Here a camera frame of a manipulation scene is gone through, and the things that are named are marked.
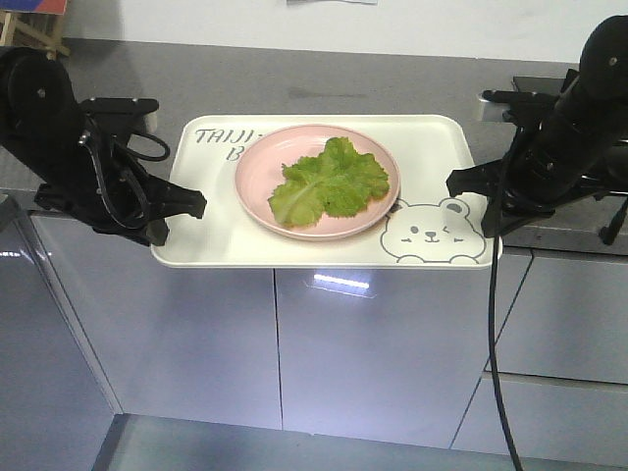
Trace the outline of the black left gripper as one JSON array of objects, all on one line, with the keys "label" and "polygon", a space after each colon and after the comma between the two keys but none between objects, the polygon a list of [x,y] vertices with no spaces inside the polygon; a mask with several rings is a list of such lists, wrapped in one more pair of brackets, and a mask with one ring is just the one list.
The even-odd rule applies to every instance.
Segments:
[{"label": "black left gripper", "polygon": [[145,131],[131,134],[157,143],[163,153],[141,154],[87,118],[78,138],[78,152],[88,157],[87,176],[75,184],[44,183],[34,202],[69,215],[99,234],[122,236],[142,245],[166,243],[170,230],[165,218],[186,214],[201,219],[206,207],[201,191],[150,176],[139,163],[165,160],[170,156],[168,144]]}]

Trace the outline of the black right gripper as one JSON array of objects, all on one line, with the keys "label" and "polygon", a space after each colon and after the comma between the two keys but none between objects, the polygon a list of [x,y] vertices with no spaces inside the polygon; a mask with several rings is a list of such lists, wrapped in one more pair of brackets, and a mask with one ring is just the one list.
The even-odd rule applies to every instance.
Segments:
[{"label": "black right gripper", "polygon": [[517,130],[501,162],[453,170],[445,180],[450,196],[490,198],[481,222],[485,237],[506,236],[555,209],[605,192],[602,158],[611,148],[605,132],[587,132],[563,122]]}]

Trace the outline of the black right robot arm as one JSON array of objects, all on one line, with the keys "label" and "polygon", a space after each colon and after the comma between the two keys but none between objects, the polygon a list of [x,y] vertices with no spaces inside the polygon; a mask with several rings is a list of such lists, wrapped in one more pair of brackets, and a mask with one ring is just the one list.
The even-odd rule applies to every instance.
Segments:
[{"label": "black right robot arm", "polygon": [[485,90],[485,106],[516,127],[504,156],[446,180],[449,195],[487,197],[485,236],[505,236],[593,196],[624,195],[627,178],[627,19],[601,22],[557,95]]}]

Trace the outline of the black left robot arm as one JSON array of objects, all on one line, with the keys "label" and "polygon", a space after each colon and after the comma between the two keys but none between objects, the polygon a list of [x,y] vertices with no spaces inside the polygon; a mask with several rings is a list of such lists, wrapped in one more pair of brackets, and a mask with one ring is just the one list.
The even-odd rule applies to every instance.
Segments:
[{"label": "black left robot arm", "polygon": [[167,218],[204,215],[207,201],[149,174],[152,158],[129,145],[132,136],[158,144],[146,118],[157,111],[152,98],[75,99],[64,66],[27,47],[1,50],[1,145],[43,181],[34,201],[104,235],[149,246],[165,244]]}]

